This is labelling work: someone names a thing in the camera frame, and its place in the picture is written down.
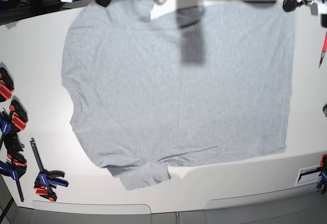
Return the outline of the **grey T-shirt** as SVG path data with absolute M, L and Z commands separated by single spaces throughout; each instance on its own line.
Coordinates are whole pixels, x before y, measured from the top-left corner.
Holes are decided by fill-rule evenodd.
M 151 19 L 153 6 L 90 4 L 67 32 L 62 85 L 89 159 L 134 190 L 168 181 L 169 167 L 283 152 L 294 14 L 219 3 Z

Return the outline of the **dark device right top edge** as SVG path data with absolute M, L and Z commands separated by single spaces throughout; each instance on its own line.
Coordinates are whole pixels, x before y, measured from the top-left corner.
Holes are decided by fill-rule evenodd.
M 320 17 L 320 23 L 323 28 L 327 28 L 327 15 L 322 14 Z

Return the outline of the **round dark object right edge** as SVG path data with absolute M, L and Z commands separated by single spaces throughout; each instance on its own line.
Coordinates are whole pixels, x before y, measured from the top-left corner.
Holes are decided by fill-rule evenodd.
M 324 115 L 327 117 L 327 104 L 322 109 Z

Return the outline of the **red black clamp top left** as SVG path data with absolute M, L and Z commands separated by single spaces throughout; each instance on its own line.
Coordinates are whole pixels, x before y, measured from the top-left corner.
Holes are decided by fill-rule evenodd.
M 12 97 L 14 82 L 6 66 L 1 62 L 1 102 L 5 102 Z

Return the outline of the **blue red clamp left edge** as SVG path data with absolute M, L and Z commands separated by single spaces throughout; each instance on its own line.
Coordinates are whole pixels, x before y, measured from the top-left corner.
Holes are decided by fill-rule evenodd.
M 1 145 L 5 136 L 24 130 L 27 122 L 27 112 L 17 99 L 13 99 L 9 106 L 9 113 L 5 110 L 1 111 Z

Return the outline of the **blue clamp right edge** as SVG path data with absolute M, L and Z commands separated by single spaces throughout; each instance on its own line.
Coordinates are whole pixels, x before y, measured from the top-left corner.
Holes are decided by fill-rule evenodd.
M 322 157 L 321 157 L 321 160 L 320 160 L 320 174 L 319 176 L 321 177 L 318 185 L 317 185 L 317 189 L 320 189 L 322 188 L 322 192 L 321 194 L 325 194 L 326 193 L 326 188 L 327 188 L 327 185 L 326 185 L 326 181 L 327 181 L 327 171 L 326 171 L 326 167 L 327 167 L 327 158 L 326 158 L 326 154 L 324 154 Z

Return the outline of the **blue clamp lower left edge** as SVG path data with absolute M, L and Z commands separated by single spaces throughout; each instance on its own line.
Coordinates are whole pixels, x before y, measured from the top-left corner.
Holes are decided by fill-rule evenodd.
M 10 177 L 16 182 L 20 201 L 24 202 L 24 195 L 19 181 L 27 170 L 27 160 L 21 154 L 24 150 L 17 133 L 5 135 L 3 143 L 7 151 L 7 161 L 1 161 L 1 175 Z

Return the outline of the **blue bar clamp on table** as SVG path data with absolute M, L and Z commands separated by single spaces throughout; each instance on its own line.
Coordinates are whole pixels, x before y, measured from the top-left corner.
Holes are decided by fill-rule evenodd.
M 63 179 L 65 177 L 65 173 L 63 171 L 46 170 L 41 161 L 34 138 L 31 138 L 30 144 L 39 168 L 39 173 L 34 182 L 33 189 L 36 191 L 36 194 L 41 196 L 42 198 L 45 198 L 51 202 L 56 202 L 57 195 L 54 189 L 56 189 L 57 186 L 62 186 L 67 188 L 69 185 L 68 181 Z

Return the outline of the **red handled screwdriver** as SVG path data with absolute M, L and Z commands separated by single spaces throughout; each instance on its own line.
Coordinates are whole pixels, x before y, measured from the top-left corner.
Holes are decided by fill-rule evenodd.
M 324 56 L 326 54 L 326 49 L 327 49 L 327 33 L 325 34 L 324 43 L 323 43 L 323 47 L 322 47 L 322 51 L 321 51 L 321 55 L 320 55 L 320 61 L 319 61 L 319 66 L 318 66 L 319 68 L 321 67 Z

